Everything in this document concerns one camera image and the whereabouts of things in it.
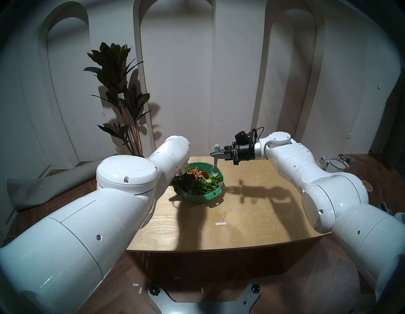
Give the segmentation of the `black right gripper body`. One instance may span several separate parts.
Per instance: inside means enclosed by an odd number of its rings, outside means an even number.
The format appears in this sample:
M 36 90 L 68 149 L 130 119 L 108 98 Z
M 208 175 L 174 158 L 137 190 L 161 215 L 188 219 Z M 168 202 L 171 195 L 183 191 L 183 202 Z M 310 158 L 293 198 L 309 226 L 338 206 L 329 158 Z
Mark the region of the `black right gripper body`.
M 238 132 L 234 138 L 235 141 L 224 147 L 224 160 L 232 161 L 234 165 L 255 160 L 255 130 Z

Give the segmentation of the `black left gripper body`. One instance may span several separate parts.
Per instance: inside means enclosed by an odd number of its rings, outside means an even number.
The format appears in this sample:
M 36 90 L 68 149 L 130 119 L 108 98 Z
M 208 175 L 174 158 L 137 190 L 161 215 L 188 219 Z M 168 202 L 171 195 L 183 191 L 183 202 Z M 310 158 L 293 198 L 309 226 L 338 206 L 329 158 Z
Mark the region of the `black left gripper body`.
M 179 175 L 172 179 L 171 186 L 176 194 L 180 194 L 181 191 L 188 192 L 188 186 L 195 180 L 195 175 Z

